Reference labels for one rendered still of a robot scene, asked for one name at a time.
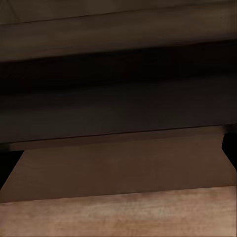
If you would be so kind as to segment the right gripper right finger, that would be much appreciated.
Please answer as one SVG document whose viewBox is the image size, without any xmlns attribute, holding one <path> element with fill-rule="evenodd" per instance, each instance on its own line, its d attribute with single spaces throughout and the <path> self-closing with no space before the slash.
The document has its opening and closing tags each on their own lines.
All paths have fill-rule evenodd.
<svg viewBox="0 0 237 237">
<path fill-rule="evenodd" d="M 222 150 L 237 170 L 237 133 L 226 133 L 224 135 Z"/>
</svg>

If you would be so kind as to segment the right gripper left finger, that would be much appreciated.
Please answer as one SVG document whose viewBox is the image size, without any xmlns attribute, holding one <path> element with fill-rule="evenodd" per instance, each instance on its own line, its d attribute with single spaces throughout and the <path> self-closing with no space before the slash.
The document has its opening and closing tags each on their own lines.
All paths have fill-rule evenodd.
<svg viewBox="0 0 237 237">
<path fill-rule="evenodd" d="M 24 151 L 0 152 L 0 190 Z"/>
</svg>

